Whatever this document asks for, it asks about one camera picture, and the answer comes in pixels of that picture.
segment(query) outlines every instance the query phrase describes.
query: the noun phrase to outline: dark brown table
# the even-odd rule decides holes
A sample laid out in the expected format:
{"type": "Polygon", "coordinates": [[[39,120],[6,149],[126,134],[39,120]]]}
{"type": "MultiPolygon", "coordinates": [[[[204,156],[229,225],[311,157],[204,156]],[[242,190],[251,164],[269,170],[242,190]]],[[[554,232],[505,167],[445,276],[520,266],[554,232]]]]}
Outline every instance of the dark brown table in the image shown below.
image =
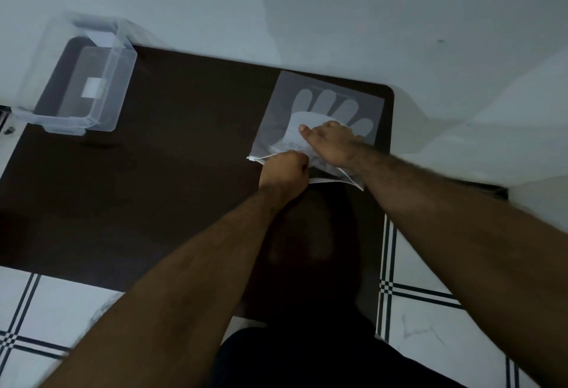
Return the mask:
{"type": "MultiPolygon", "coordinates": [[[[125,291],[256,190],[246,156],[280,69],[137,50],[114,132],[26,127],[0,181],[0,265],[125,291]]],[[[389,151],[389,87],[309,76],[385,99],[375,146],[389,151]]],[[[383,220],[368,191],[310,185],[267,234],[238,313],[355,297],[374,320],[383,220]]]]}

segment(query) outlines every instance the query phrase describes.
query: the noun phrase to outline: forearm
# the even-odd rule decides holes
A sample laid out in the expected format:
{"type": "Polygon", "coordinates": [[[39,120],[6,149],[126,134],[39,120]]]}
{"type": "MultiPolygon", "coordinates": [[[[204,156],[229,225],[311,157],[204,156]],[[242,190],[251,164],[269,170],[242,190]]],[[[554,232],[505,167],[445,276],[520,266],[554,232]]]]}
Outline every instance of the forearm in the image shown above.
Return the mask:
{"type": "Polygon", "coordinates": [[[566,383],[568,236],[367,147],[353,168],[486,334],[540,381],[566,383]]]}
{"type": "Polygon", "coordinates": [[[196,386],[285,201],[265,188],[150,270],[46,381],[54,386],[196,386]]]}

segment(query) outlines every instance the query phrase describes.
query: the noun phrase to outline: white wall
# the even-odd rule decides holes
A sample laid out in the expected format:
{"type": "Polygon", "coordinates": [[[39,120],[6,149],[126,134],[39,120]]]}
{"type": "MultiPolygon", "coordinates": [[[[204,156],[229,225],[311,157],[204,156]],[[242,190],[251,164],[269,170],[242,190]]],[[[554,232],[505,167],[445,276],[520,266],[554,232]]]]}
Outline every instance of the white wall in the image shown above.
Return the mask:
{"type": "Polygon", "coordinates": [[[509,190],[509,200],[568,232],[568,176],[514,186],[509,190]]]}
{"type": "Polygon", "coordinates": [[[121,15],[173,49],[385,83],[393,152],[516,185],[568,173],[568,0],[2,0],[0,102],[48,18],[121,15]]]}

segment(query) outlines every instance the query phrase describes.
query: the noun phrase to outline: plastic container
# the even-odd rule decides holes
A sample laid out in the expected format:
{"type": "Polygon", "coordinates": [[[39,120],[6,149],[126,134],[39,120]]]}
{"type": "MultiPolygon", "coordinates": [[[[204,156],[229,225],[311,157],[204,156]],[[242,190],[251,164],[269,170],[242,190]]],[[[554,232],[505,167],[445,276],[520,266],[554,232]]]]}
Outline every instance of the plastic container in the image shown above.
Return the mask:
{"type": "Polygon", "coordinates": [[[137,53],[128,21],[64,12],[49,21],[12,112],[47,132],[116,128],[137,53]]]}

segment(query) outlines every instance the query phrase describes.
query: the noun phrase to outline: white sticker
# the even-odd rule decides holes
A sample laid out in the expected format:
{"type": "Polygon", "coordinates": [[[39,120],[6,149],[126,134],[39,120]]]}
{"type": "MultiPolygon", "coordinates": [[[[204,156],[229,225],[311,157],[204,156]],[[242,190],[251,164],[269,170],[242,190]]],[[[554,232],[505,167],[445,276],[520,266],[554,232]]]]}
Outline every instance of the white sticker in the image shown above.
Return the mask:
{"type": "Polygon", "coordinates": [[[112,47],[117,36],[114,33],[86,30],[85,33],[98,47],[112,47]]]}
{"type": "Polygon", "coordinates": [[[85,87],[83,88],[83,93],[81,94],[81,97],[95,98],[101,86],[102,80],[103,79],[99,77],[89,77],[87,79],[87,83],[85,83],[85,87]]]}

